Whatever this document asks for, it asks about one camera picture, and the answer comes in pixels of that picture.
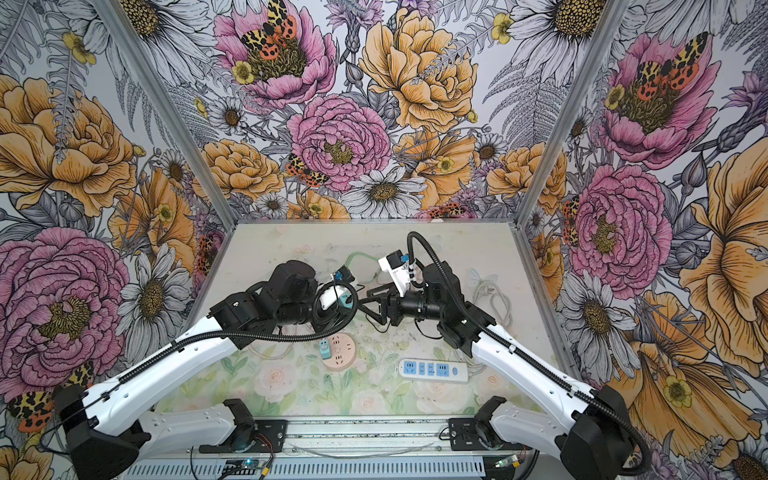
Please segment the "teal charger plug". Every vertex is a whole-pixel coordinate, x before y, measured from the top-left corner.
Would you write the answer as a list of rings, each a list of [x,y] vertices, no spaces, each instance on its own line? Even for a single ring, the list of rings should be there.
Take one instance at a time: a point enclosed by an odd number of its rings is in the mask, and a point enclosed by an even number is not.
[[[323,360],[329,360],[332,357],[330,342],[327,339],[318,342],[320,355]]]

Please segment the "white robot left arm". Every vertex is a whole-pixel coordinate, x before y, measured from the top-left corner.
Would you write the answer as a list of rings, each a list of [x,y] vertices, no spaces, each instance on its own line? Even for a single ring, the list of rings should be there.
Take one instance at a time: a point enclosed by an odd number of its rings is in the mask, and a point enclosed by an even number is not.
[[[152,407],[210,365],[255,340],[281,341],[276,329],[313,322],[320,331],[347,307],[338,275],[321,286],[308,264],[289,260],[271,277],[215,304],[189,330],[125,372],[89,388],[54,395],[66,452],[80,479],[113,479],[138,460],[193,446],[249,449],[254,419],[240,400],[162,416]]]

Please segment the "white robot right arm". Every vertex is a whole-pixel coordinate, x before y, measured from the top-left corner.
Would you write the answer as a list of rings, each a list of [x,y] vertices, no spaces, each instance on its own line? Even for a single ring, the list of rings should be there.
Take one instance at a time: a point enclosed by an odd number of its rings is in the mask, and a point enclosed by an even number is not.
[[[435,322],[440,340],[495,370],[549,416],[525,420],[505,399],[494,397],[475,416],[484,445],[519,443],[556,456],[575,479],[636,477],[650,471],[652,450],[615,390],[596,390],[532,353],[464,299],[447,263],[426,266],[422,281],[416,281],[413,262],[401,252],[378,264],[391,280],[365,298],[378,306],[371,319],[390,326],[404,318]]]

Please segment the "round pink power socket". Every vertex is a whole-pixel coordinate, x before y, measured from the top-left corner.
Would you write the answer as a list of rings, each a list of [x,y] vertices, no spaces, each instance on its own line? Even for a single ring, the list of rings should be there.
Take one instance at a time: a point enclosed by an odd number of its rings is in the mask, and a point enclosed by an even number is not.
[[[356,344],[354,339],[345,333],[337,333],[324,338],[330,342],[332,357],[322,360],[325,367],[331,371],[342,371],[350,368],[356,360]]]

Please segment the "white blue power strip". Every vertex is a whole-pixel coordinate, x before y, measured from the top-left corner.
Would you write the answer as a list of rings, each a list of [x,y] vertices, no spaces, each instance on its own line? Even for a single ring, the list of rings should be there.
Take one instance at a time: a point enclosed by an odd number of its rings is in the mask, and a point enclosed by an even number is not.
[[[459,362],[405,358],[399,362],[397,372],[413,381],[459,384],[469,381],[467,365]]]

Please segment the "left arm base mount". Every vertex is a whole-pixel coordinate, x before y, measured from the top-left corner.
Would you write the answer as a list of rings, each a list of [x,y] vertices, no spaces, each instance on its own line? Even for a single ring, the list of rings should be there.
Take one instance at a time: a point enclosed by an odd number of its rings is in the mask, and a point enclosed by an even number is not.
[[[249,429],[237,426],[219,445],[201,445],[203,454],[281,453],[287,434],[287,420],[256,420]]]

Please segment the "aluminium front rail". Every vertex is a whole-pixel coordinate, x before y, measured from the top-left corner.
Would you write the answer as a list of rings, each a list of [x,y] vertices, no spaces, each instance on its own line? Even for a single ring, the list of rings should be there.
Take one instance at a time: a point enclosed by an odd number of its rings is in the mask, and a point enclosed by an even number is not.
[[[503,443],[477,433],[473,417],[291,418],[271,422],[268,442],[247,453],[194,447],[159,454],[125,479],[516,479],[539,459],[559,459],[565,430],[547,415],[504,408],[491,423]]]

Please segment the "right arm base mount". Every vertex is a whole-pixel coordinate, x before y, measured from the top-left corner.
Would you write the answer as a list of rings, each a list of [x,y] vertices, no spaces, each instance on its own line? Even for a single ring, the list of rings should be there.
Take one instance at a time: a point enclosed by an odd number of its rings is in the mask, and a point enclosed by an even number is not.
[[[452,451],[523,451],[529,447],[504,441],[487,422],[473,417],[449,418],[447,440]]]

